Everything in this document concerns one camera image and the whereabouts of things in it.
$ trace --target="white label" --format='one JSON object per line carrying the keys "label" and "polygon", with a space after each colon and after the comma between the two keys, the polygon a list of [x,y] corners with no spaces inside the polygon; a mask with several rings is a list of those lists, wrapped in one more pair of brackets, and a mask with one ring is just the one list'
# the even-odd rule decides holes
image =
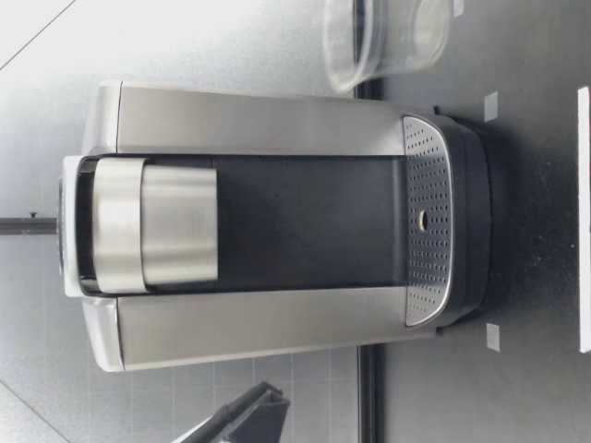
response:
{"label": "white label", "polygon": [[464,13],[464,0],[453,0],[453,16],[460,17]]}
{"label": "white label", "polygon": [[494,91],[484,98],[484,121],[489,122],[499,117],[499,93]]}
{"label": "white label", "polygon": [[578,90],[579,113],[579,350],[591,351],[591,181],[589,178],[589,88]]}
{"label": "white label", "polygon": [[501,328],[499,325],[487,323],[487,348],[493,351],[501,351]]}

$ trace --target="capsule coffee maker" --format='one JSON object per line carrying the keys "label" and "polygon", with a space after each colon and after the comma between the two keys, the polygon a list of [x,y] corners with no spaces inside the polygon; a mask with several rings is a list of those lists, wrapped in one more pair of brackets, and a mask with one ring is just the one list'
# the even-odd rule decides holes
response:
{"label": "capsule coffee maker", "polygon": [[61,194],[107,371],[426,337],[487,282],[477,136],[389,102],[104,83]]}

